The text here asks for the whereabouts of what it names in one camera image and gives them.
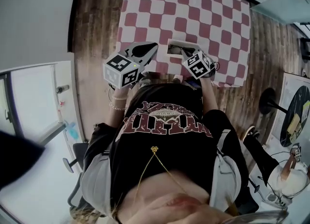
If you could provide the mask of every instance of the white cube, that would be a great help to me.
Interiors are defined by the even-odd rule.
[[[202,51],[193,55],[191,58],[183,62],[183,66],[187,68],[195,79],[203,77],[213,69],[212,61]]]
[[[116,88],[123,88],[138,80],[143,66],[120,54],[111,55],[103,64],[103,76]]]

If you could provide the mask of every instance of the necklace pendant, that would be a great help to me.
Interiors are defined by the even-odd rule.
[[[152,150],[152,152],[153,152],[153,153],[156,153],[156,152],[157,152],[157,150],[158,150],[158,147],[154,147],[154,146],[152,146],[152,147],[151,147],[151,150]]]

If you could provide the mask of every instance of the red and white tablecloth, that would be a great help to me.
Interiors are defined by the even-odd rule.
[[[116,49],[157,42],[147,71],[188,75],[179,58],[168,57],[168,39],[198,43],[218,61],[218,86],[243,86],[250,48],[249,3],[244,0],[123,0]]]

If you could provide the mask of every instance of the lips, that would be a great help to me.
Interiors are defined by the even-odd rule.
[[[178,196],[178,197],[174,198],[173,200],[169,201],[166,204],[166,206],[168,206],[168,207],[185,206],[185,205],[199,206],[201,204],[202,203],[200,201],[198,201],[197,199],[184,194],[184,195]]]

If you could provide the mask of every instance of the wooden floor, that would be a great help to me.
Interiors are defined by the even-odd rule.
[[[75,19],[74,53],[77,93],[83,130],[91,138],[93,125],[105,121],[108,112],[107,83],[102,63],[115,49],[123,0],[79,0]],[[268,87],[280,97],[283,72],[300,75],[305,64],[299,52],[300,33],[293,26],[281,25],[259,13],[251,12],[251,49],[246,83],[240,88],[214,88],[219,108],[241,133],[251,124],[261,132],[264,143],[275,112],[260,114],[258,101]],[[252,157],[245,152],[249,167]]]

